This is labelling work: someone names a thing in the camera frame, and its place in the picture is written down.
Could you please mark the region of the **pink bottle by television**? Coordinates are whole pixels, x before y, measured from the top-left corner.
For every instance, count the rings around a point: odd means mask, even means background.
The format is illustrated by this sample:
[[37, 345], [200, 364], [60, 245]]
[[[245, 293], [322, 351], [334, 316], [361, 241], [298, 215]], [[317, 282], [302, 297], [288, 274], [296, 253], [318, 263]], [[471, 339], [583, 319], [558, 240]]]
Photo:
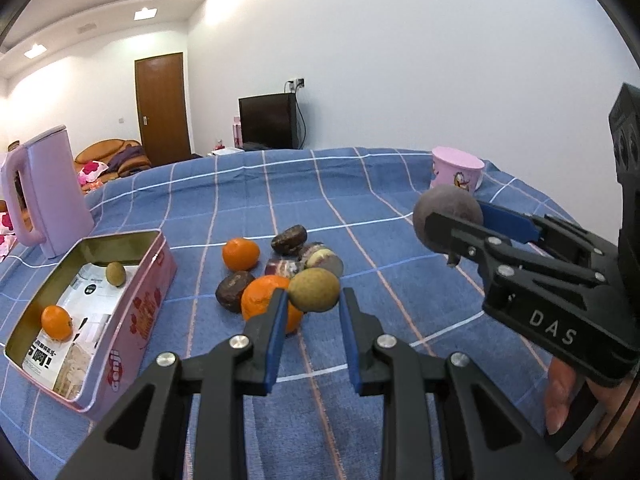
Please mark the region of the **pink bottle by television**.
[[232, 133], [233, 133], [234, 146], [236, 148], [242, 148], [243, 139], [242, 139], [242, 129], [241, 129], [241, 118], [239, 118], [239, 116], [233, 117]]

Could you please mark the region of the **orange tangerine in tin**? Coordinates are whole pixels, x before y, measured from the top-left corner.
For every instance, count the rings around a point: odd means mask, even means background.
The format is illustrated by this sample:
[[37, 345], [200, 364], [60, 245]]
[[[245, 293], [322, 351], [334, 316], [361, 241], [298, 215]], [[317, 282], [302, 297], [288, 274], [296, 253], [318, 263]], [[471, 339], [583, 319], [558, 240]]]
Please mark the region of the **orange tangerine in tin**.
[[63, 341], [73, 333], [73, 321], [68, 312], [56, 304], [45, 307], [40, 315], [41, 328], [52, 340]]

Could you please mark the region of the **brown leather sofa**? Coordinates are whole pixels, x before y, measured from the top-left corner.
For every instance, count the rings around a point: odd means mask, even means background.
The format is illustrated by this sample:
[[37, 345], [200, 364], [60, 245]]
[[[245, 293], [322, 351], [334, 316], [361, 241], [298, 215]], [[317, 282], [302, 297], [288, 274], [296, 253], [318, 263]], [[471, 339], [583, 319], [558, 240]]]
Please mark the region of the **brown leather sofa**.
[[103, 162], [107, 166], [105, 174], [114, 174], [119, 178], [151, 168], [143, 146], [135, 140], [107, 139], [93, 143], [74, 159], [77, 170], [89, 162]]

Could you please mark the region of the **dark brown wrinkled fruit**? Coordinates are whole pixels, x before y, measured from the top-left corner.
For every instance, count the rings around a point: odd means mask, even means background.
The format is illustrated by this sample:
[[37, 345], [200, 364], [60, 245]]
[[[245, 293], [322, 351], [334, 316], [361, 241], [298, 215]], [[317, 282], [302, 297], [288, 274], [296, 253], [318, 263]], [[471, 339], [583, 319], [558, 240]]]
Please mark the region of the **dark brown wrinkled fruit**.
[[273, 237], [271, 248], [280, 256], [294, 256], [306, 244], [307, 237], [306, 228], [301, 224], [296, 224], [296, 226], [290, 226]]

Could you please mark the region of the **black television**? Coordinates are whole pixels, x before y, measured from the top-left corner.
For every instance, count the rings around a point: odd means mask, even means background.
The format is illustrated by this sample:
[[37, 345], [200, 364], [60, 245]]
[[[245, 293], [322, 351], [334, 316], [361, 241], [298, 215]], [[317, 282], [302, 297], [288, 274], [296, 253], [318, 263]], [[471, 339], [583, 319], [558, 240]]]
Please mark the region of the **black television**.
[[297, 106], [293, 93], [264, 94], [239, 99], [243, 148], [299, 148]]

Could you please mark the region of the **pink floral cushion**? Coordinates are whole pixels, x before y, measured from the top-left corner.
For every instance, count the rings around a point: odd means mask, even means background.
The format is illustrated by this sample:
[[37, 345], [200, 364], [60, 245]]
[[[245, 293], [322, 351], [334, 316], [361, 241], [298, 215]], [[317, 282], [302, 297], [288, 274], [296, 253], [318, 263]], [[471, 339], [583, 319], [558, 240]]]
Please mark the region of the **pink floral cushion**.
[[84, 166], [82, 166], [77, 174], [78, 182], [80, 185], [93, 184], [99, 180], [99, 177], [102, 174], [106, 173], [108, 166], [105, 162], [100, 162], [99, 160], [90, 160], [90, 162], [86, 162]]

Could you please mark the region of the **brown wooden door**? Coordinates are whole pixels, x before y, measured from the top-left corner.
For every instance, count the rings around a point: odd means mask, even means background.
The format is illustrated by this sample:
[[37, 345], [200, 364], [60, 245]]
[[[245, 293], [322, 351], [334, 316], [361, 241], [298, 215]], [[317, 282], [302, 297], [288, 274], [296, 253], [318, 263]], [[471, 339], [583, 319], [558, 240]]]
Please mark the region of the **brown wooden door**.
[[183, 53], [134, 62], [140, 138], [153, 167], [191, 158]]

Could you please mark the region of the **orange tangerine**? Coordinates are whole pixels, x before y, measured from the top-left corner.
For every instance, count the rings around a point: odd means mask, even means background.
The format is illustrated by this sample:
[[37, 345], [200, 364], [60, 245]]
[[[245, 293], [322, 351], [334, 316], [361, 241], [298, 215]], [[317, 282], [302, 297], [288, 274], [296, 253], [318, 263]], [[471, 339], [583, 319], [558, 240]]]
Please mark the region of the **orange tangerine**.
[[249, 271], [256, 266], [260, 257], [260, 248], [254, 240], [243, 237], [228, 240], [221, 249], [221, 257], [226, 267], [233, 271]]
[[[287, 290], [290, 279], [279, 275], [264, 275], [255, 278], [244, 289], [241, 297], [241, 313], [245, 321], [254, 318], [256, 315], [265, 313], [269, 307], [271, 297], [278, 288]], [[292, 334], [303, 321], [303, 312], [299, 311], [288, 302], [288, 324], [286, 324], [286, 333]]]
[[52, 340], [63, 341], [73, 333], [73, 321], [68, 312], [56, 304], [45, 307], [40, 315], [41, 328]]

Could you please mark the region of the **pink cartoon cup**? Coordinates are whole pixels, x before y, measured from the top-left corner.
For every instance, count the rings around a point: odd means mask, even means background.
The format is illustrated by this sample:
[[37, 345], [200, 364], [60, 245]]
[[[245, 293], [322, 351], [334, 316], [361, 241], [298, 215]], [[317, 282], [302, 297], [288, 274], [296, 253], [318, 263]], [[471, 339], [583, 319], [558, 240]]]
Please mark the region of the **pink cartoon cup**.
[[432, 178], [430, 188], [454, 185], [474, 193], [482, 182], [485, 163], [475, 155], [457, 148], [436, 146], [432, 149]]

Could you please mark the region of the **green-brown round fruit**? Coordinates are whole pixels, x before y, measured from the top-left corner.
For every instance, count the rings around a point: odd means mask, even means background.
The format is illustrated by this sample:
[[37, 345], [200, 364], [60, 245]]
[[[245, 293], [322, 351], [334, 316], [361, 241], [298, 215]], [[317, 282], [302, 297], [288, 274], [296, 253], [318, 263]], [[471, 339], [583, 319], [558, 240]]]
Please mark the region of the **green-brown round fruit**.
[[311, 268], [296, 274], [288, 284], [288, 300], [299, 311], [326, 312], [340, 298], [341, 284], [336, 275], [322, 268]]

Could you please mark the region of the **pink metal tin box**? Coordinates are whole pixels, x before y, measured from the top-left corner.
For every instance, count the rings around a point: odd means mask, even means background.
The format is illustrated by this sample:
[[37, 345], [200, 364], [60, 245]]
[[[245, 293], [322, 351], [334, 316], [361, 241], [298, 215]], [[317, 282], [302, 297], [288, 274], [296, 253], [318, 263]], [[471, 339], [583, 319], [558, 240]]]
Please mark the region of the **pink metal tin box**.
[[[27, 350], [42, 330], [42, 310], [56, 304], [78, 270], [87, 263], [120, 262], [126, 269], [125, 291], [94, 356], [80, 395], [66, 400], [40, 386], [22, 369]], [[85, 237], [70, 248], [32, 296], [6, 342], [9, 363], [46, 396], [75, 413], [99, 420], [136, 380], [160, 306], [177, 271], [159, 230]]]

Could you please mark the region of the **pink electric kettle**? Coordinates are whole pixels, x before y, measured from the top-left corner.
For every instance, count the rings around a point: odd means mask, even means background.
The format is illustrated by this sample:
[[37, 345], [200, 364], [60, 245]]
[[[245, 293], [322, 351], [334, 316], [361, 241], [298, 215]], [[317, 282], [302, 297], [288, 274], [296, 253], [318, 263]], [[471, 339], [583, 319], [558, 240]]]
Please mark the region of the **pink electric kettle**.
[[1, 188], [17, 240], [40, 247], [48, 259], [65, 255], [93, 230], [64, 126], [9, 151]]

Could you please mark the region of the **small green fruit in tin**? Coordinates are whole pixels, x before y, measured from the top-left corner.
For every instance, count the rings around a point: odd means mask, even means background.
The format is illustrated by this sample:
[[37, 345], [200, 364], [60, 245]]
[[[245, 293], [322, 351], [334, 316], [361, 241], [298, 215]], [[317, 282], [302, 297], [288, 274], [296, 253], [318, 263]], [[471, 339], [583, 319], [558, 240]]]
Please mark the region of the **small green fruit in tin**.
[[127, 281], [126, 269], [118, 261], [110, 262], [105, 268], [105, 278], [108, 284], [114, 287], [122, 287]]

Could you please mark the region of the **white paper in tin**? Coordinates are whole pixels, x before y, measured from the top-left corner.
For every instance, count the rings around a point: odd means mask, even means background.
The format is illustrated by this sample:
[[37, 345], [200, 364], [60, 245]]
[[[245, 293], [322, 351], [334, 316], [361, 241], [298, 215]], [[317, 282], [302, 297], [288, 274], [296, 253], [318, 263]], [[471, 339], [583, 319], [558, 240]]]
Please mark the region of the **white paper in tin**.
[[37, 384], [62, 398], [78, 398], [124, 291], [122, 286], [107, 281], [104, 266], [82, 266], [56, 302], [70, 316], [70, 336], [56, 340], [40, 330], [27, 350], [22, 369]]

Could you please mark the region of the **round dark purple fruit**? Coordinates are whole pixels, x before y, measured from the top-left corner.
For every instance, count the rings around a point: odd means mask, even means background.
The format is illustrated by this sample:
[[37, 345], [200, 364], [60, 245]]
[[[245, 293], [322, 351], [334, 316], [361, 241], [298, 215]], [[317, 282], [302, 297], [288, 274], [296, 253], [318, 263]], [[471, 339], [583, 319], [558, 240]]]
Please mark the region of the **round dark purple fruit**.
[[481, 226], [484, 214], [473, 195], [454, 185], [437, 185], [424, 192], [413, 208], [416, 237], [432, 252], [449, 252], [450, 230], [454, 221]]

